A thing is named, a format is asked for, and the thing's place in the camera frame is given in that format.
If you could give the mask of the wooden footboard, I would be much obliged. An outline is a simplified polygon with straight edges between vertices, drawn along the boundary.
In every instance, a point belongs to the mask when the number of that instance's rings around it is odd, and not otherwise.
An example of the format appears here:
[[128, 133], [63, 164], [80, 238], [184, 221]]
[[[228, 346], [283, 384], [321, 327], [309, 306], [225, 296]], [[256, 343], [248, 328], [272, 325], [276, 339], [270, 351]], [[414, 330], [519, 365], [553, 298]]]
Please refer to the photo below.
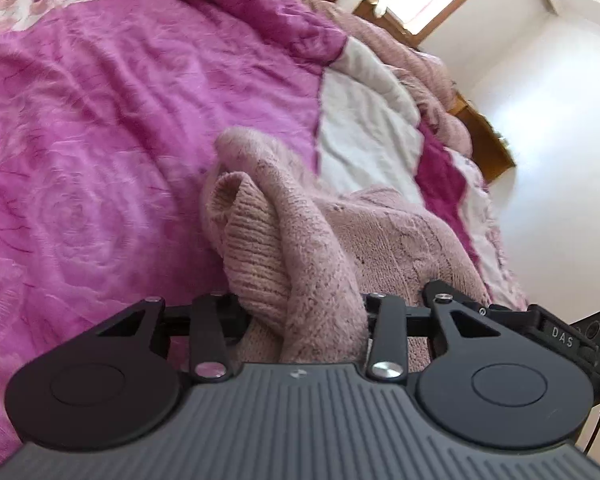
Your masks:
[[486, 116], [478, 112], [460, 92], [455, 95], [450, 114], [460, 120], [468, 130], [472, 143], [471, 159], [479, 167], [487, 184], [516, 167], [507, 141], [494, 130]]

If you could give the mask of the pink knit cardigan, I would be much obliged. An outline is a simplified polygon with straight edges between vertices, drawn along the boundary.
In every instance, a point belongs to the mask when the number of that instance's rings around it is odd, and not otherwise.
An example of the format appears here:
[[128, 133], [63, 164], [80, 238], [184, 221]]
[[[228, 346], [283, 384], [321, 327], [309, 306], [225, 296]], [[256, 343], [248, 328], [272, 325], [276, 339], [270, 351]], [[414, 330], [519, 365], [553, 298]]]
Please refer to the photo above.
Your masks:
[[202, 192], [204, 234], [251, 315], [240, 362], [365, 360], [369, 292], [416, 304], [444, 281], [488, 293], [452, 229], [393, 188], [332, 191], [279, 140], [230, 128]]

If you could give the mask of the pink crumpled blanket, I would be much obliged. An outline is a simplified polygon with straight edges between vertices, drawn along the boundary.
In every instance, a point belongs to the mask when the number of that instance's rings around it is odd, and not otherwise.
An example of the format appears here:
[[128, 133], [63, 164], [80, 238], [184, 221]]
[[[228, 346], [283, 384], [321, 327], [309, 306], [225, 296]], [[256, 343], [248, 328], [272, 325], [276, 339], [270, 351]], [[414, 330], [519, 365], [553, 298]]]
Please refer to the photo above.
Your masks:
[[411, 93], [418, 110], [437, 138], [448, 148], [470, 157], [468, 129], [451, 113], [456, 90], [444, 64], [435, 56], [401, 44], [385, 29], [325, 0], [300, 0], [347, 34], [366, 44]]

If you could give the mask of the magenta patchwork bed quilt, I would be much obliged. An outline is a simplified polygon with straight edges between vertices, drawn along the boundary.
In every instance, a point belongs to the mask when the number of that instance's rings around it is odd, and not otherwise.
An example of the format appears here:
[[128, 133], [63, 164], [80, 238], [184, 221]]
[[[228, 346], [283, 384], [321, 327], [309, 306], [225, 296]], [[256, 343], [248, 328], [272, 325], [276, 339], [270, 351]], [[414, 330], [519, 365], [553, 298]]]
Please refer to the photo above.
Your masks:
[[21, 367], [146, 296], [230, 290], [201, 218], [230, 128], [336, 193], [398, 191], [452, 229], [483, 301], [526, 307], [471, 156], [300, 0], [0, 0], [0, 465]]

